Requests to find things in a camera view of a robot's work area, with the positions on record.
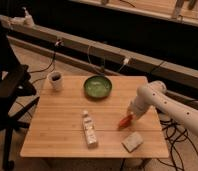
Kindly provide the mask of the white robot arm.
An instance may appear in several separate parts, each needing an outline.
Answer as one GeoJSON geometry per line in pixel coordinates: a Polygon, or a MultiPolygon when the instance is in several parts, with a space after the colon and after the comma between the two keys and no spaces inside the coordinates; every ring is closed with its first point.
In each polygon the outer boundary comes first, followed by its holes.
{"type": "Polygon", "coordinates": [[[136,97],[128,106],[127,114],[138,120],[154,106],[198,137],[198,110],[167,97],[165,93],[166,85],[162,81],[153,81],[140,86],[136,97]]]}

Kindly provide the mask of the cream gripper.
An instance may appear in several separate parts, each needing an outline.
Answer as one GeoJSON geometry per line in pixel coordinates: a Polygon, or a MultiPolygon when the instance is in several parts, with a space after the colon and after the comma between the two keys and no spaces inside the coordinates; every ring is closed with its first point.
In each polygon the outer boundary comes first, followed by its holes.
{"type": "Polygon", "coordinates": [[[146,111],[146,107],[136,100],[132,100],[127,108],[127,114],[132,116],[133,120],[140,119],[146,111]]]}

